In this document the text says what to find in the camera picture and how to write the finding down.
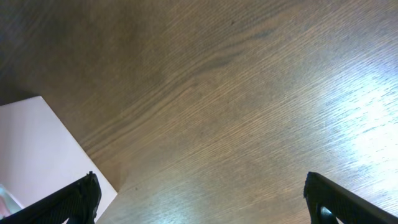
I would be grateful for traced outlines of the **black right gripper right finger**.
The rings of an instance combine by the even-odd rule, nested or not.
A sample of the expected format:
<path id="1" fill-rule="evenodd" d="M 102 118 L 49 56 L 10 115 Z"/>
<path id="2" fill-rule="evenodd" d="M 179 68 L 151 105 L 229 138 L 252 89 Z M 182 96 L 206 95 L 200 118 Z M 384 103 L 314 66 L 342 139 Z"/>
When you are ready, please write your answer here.
<path id="1" fill-rule="evenodd" d="M 309 172 L 303 197 L 312 224 L 397 223 L 397 217 L 316 172 Z"/>

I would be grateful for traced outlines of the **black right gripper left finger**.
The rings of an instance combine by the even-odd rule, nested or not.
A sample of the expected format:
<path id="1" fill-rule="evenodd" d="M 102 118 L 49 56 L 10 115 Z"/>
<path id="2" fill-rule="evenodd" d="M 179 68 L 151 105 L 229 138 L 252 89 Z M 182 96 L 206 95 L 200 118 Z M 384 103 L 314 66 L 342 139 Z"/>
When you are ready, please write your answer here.
<path id="1" fill-rule="evenodd" d="M 84 177 L 1 220 L 1 224 L 94 224 L 101 200 L 96 174 Z"/>

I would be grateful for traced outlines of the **white duck toy pink hat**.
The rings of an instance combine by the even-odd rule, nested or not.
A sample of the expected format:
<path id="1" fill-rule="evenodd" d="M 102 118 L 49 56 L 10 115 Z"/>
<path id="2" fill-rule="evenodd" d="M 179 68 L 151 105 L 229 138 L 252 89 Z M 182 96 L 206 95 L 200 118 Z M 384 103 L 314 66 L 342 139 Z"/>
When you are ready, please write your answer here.
<path id="1" fill-rule="evenodd" d="M 10 195 L 9 192 L 2 185 L 0 187 L 0 208 L 1 219 L 13 215 L 23 209 L 19 205 L 19 203 L 14 200 L 14 197 Z"/>

